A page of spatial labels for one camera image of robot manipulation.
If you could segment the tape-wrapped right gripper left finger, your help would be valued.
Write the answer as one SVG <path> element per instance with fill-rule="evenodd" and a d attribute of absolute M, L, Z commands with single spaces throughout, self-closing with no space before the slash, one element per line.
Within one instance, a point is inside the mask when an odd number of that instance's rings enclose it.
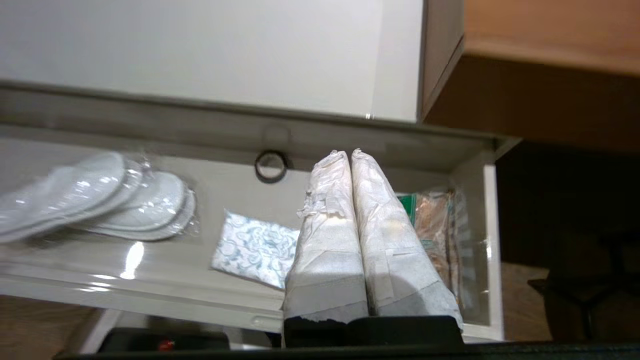
<path fill-rule="evenodd" d="M 284 347 L 334 346 L 369 316 L 348 155 L 332 151 L 311 171 L 282 304 Z"/>

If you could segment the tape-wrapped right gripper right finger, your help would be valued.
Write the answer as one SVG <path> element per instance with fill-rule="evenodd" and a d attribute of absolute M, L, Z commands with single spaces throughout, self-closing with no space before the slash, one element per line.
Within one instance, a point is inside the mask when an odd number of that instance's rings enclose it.
<path fill-rule="evenodd" d="M 377 160 L 355 149 L 350 167 L 366 294 L 372 314 L 448 316 L 463 330 L 457 299 L 432 264 Z"/>

